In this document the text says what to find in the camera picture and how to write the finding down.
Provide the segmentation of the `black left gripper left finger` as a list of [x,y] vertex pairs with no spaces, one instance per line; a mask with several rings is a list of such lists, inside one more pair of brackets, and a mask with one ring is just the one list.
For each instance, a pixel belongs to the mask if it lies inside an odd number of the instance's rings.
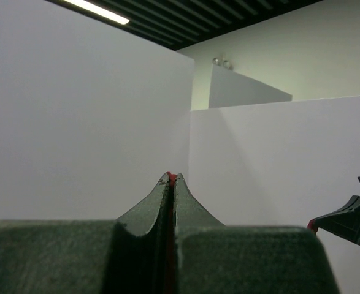
[[115,220],[0,220],[0,293],[162,293],[170,174]]

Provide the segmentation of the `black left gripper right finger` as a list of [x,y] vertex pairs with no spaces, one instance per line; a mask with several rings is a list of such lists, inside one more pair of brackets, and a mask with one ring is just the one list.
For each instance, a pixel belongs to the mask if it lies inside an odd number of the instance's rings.
[[338,293],[324,247],[304,227],[229,226],[174,179],[177,293]]

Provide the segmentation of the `dark red t shirt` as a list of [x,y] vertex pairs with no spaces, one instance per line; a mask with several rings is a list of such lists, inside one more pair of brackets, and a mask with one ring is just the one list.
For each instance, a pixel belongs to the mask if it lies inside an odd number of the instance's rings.
[[176,174],[167,172],[169,177],[169,210],[167,216],[166,265],[164,273],[164,294],[175,293],[175,265],[174,265],[174,184]]

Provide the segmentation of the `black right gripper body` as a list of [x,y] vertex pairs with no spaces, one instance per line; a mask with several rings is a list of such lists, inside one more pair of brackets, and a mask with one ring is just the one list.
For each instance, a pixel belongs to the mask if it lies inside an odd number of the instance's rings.
[[360,246],[360,196],[354,195],[338,210],[312,219],[307,228],[313,233],[323,229]]

